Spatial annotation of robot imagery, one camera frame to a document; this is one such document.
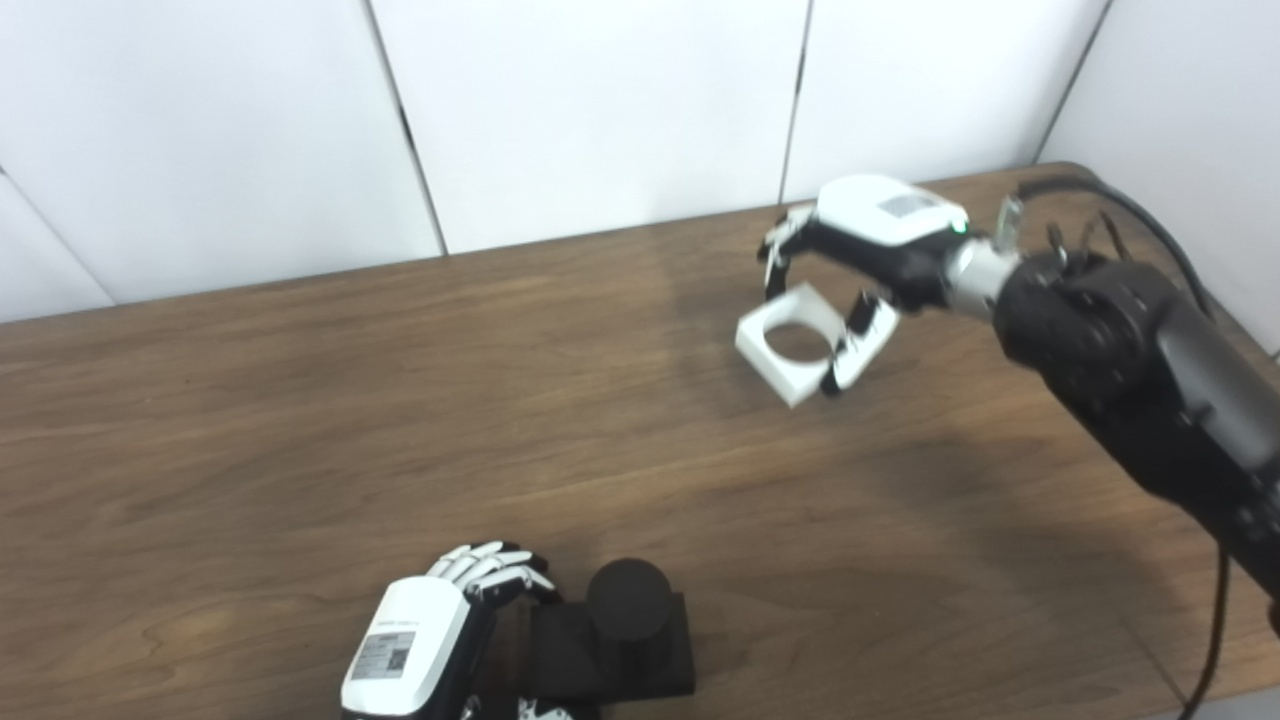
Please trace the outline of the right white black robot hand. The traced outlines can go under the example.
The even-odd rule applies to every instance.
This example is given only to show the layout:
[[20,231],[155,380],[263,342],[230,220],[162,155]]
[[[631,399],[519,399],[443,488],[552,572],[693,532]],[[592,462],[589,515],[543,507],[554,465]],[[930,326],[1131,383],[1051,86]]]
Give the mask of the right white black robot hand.
[[946,265],[969,240],[964,208],[915,184],[886,176],[850,176],[826,184],[814,202],[790,208],[765,234],[756,258],[764,265],[765,299],[787,290],[792,260],[818,254],[869,278],[841,320],[818,389],[849,389],[897,313],[948,306]]

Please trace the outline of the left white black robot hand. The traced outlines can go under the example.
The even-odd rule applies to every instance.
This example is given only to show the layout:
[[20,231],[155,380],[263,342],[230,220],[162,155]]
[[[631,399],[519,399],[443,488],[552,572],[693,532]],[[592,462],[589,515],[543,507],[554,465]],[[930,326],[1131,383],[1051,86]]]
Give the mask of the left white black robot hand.
[[599,719],[596,705],[477,689],[498,612],[562,596],[549,562],[515,542],[456,546],[392,582],[340,684],[343,719]]

